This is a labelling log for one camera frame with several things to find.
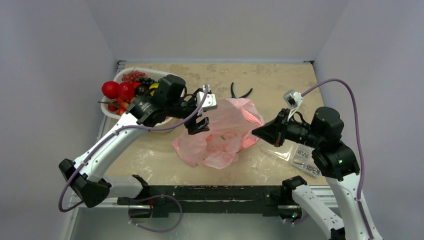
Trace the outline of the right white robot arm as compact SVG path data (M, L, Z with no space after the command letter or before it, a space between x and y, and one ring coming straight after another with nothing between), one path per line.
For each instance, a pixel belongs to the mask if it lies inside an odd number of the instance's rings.
M341 141L344 122L339 112L319 107L311 123L293 120L289 112L283 108L276 118L251 133L275 147L285 140L311 147L313 162L330 186L341 215L318 199L300 176L282 182L282 200L299 204L329 240L381 240L360 189L356 155Z

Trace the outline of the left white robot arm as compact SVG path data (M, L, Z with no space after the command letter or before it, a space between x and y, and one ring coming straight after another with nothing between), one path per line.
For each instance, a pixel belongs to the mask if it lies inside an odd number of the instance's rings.
M160 79L157 88L146 90L125 109L118 122L93 147L74 160L64 159L59 170L66 184L59 196L58 209L65 213L63 200L71 188L86 207L92 208L108 198L129 198L138 205L149 199L147 183L137 175L123 179L108 178L105 172L140 136L148 131L167 131L184 125L190 135L209 130L209 118L202 113L218 107L215 94L205 84L185 100L186 82L169 74Z

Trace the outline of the pink plastic bag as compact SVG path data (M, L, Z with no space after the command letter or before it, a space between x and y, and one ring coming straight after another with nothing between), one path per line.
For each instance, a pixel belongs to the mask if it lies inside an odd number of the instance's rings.
M252 130L265 124L253 101L247 98L219 99L217 109L204 115L209 117L209 131L194 135L184 131L172 142L178 157L190 167L223 169L236 162L240 151L259 141Z

